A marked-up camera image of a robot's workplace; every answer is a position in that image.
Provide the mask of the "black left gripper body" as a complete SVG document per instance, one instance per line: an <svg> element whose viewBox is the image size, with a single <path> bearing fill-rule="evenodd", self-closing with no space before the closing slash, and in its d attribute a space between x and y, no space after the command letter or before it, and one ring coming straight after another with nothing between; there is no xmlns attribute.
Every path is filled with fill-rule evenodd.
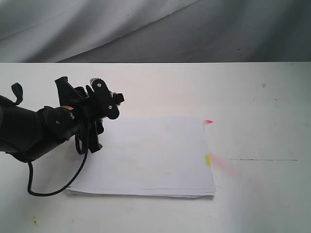
<svg viewBox="0 0 311 233"><path fill-rule="evenodd" d="M67 76L55 80L59 104L54 109L55 131L86 131L104 116L104 94L112 92L104 80L93 78L90 85L73 87Z"/></svg>

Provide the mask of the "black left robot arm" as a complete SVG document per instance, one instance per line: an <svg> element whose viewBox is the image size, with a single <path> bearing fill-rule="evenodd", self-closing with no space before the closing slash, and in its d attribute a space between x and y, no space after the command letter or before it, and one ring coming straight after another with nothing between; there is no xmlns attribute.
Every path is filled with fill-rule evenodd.
<svg viewBox="0 0 311 233"><path fill-rule="evenodd" d="M65 141L75 138L79 154L95 153L102 148L99 135L104 132L103 118L117 119L122 93L108 89L100 78L85 87L72 87L66 76L55 80L60 106L44 106L38 111L19 107L23 89L11 86L13 102L0 98L0 150L21 162L34 161Z"/></svg>

